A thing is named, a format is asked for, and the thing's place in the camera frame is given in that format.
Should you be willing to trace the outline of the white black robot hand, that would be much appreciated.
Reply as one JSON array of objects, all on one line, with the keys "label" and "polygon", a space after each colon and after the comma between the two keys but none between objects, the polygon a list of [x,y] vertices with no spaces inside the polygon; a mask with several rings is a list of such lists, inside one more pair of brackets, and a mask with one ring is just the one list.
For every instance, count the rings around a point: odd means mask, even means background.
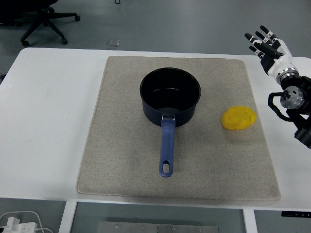
[{"label": "white black robot hand", "polygon": [[250,50],[260,59],[264,72],[276,77],[277,74],[287,68],[293,68],[292,55],[286,46],[275,33],[263,25],[262,32],[255,32],[255,35],[245,33],[245,38],[250,42]]}]

